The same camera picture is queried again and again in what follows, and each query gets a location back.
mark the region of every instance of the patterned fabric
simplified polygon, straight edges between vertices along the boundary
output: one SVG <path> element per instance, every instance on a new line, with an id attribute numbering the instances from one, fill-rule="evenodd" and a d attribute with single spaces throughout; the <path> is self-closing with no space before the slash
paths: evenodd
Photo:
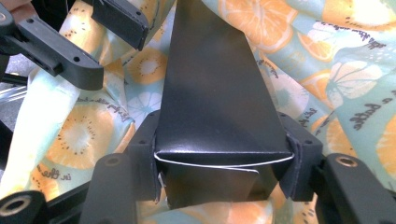
<path id="1" fill-rule="evenodd" d="M 246 34 L 277 110 L 315 135 L 325 155 L 358 157 L 385 188 L 396 189 L 394 1 L 203 1 Z M 41 189 L 50 199 L 82 184 L 100 156 L 122 151 L 134 126 L 160 108 L 175 8 L 173 1 L 130 2 L 150 22 L 152 38 L 141 52 L 92 21 L 91 7 L 74 4 L 61 34 L 105 66 L 105 87 L 81 91 L 43 71 L 31 75 L 2 195 Z M 78 142 L 71 153 L 62 151 L 68 138 Z M 90 151 L 99 143 L 103 148 Z M 317 223 L 315 200 L 293 203 L 276 187 L 262 202 L 169 210 L 162 198 L 139 203 L 138 214 L 142 223 Z"/>

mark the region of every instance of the black plastic bracket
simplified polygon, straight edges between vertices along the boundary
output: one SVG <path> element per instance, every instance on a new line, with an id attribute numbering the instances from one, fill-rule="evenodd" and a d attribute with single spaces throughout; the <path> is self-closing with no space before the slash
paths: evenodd
<path id="1" fill-rule="evenodd" d="M 78 88 L 98 91 L 103 87 L 104 68 L 90 54 L 33 16 L 15 24 L 0 4 L 0 53 L 22 53 L 53 76 L 61 75 Z"/>
<path id="2" fill-rule="evenodd" d="M 362 161 L 334 153 L 314 168 L 319 223 L 396 223 L 396 201 Z"/>
<path id="3" fill-rule="evenodd" d="M 149 23 L 146 16 L 126 0 L 83 0 L 93 6 L 92 18 L 135 49 L 142 50 Z"/>
<path id="4" fill-rule="evenodd" d="M 158 202 L 161 197 L 161 183 L 154 159 L 155 132 L 160 110 L 148 114 L 134 134 L 125 152 L 133 165 L 134 191 L 138 201 Z"/>
<path id="5" fill-rule="evenodd" d="M 131 168 L 131 160 L 122 153 L 95 164 L 79 223 L 137 223 Z"/>
<path id="6" fill-rule="evenodd" d="M 278 163 L 276 170 L 281 172 L 279 185 L 287 198 L 295 202 L 311 201 L 314 195 L 309 185 L 312 167 L 320 165 L 322 143 L 304 127 L 286 114 L 278 113 L 294 153 L 290 163 Z"/>

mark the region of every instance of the floral fabric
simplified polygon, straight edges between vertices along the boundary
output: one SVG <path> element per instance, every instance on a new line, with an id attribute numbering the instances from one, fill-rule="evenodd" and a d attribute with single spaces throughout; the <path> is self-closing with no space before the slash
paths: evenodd
<path id="1" fill-rule="evenodd" d="M 130 2 L 150 23 L 150 39 L 140 52 L 93 21 L 90 6 L 73 5 L 61 34 L 105 67 L 105 87 L 81 91 L 43 71 L 31 75 L 2 195 L 41 189 L 50 199 L 84 183 L 98 158 L 123 151 L 144 117 L 161 108 L 175 7 L 173 1 Z M 203 2 L 245 33 L 277 110 L 316 136 L 325 155 L 358 157 L 385 188 L 396 189 L 394 1 Z M 65 138 L 78 142 L 68 154 Z M 90 151 L 99 143 L 102 149 Z M 70 159 L 75 153 L 90 156 Z M 163 197 L 158 204 L 139 203 L 138 214 L 142 223 L 317 223 L 315 199 L 293 203 L 276 187 L 262 202 L 169 210 Z"/>

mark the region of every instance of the orange slice print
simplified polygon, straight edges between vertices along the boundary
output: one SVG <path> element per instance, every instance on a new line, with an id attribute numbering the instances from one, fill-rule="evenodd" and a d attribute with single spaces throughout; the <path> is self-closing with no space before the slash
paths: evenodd
<path id="1" fill-rule="evenodd" d="M 376 144 L 376 154 L 387 173 L 396 179 L 396 116 L 389 121 Z"/>
<path id="2" fill-rule="evenodd" d="M 272 209 L 266 209 L 268 203 L 232 203 L 226 223 L 273 223 Z"/>
<path id="3" fill-rule="evenodd" d="M 279 183 L 276 184 L 273 191 L 271 192 L 270 198 L 272 199 L 274 208 L 280 209 L 286 202 L 285 194 L 283 193 L 282 189 L 280 188 Z"/>
<path id="4" fill-rule="evenodd" d="M 326 87 L 329 83 L 330 69 L 325 69 L 315 74 L 300 80 L 299 83 L 311 94 L 317 97 L 322 103 L 329 108 L 332 108 L 332 104 L 327 99 Z"/>
<path id="5" fill-rule="evenodd" d="M 326 139 L 331 153 L 337 152 L 357 157 L 356 152 L 347 139 L 347 136 L 344 133 L 344 130 L 341 127 L 340 121 L 338 121 L 338 119 L 335 119 L 329 123 Z"/>
<path id="6" fill-rule="evenodd" d="M 325 41 L 314 41 L 307 35 L 298 34 L 298 38 L 312 57 L 326 63 L 332 60 L 334 52 L 332 45 Z"/>
<path id="7" fill-rule="evenodd" d="M 106 155 L 113 118 L 94 105 L 76 105 L 47 152 L 47 159 L 64 166 L 89 169 Z"/>
<path id="8" fill-rule="evenodd" d="M 316 131 L 319 126 L 326 120 L 328 116 L 323 116 L 317 120 L 315 120 L 312 125 L 311 125 L 311 133 L 313 133 L 314 131 Z"/>
<path id="9" fill-rule="evenodd" d="M 243 31 L 251 44 L 273 53 L 290 42 L 290 24 L 297 11 L 282 0 L 220 0 L 219 14 Z"/>
<path id="10" fill-rule="evenodd" d="M 266 56 L 262 51 L 259 52 L 259 56 L 260 56 L 260 59 L 261 59 L 260 63 L 265 64 L 265 65 L 268 66 L 271 70 L 274 70 L 274 71 L 275 71 L 276 69 L 278 69 L 278 67 L 276 66 L 276 64 L 273 63 L 271 60 L 269 60 L 269 59 L 267 58 L 267 56 Z"/>
<path id="11" fill-rule="evenodd" d="M 229 214 L 230 203 L 204 203 L 181 208 L 180 211 L 201 223 L 224 223 Z"/>

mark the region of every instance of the clamp screw hole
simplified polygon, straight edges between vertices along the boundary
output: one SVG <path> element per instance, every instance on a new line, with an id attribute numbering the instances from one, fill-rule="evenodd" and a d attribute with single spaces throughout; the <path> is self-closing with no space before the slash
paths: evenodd
<path id="1" fill-rule="evenodd" d="M 358 166 L 357 162 L 353 161 L 352 159 L 350 159 L 348 157 L 340 156 L 340 157 L 335 158 L 335 160 L 338 163 L 340 163 L 344 166 L 347 166 L 347 167 L 357 167 Z"/>
<path id="2" fill-rule="evenodd" d="M 5 21 L 6 20 L 6 15 L 4 15 L 3 13 L 0 13 L 0 21 Z"/>
<path id="3" fill-rule="evenodd" d="M 18 214 L 29 205 L 30 201 L 31 198 L 29 195 L 22 195 L 20 197 L 14 198 L 0 207 L 0 216 L 8 217 Z"/>
<path id="4" fill-rule="evenodd" d="M 117 157 L 111 157 L 105 161 L 106 166 L 116 166 L 120 164 L 120 159 Z"/>

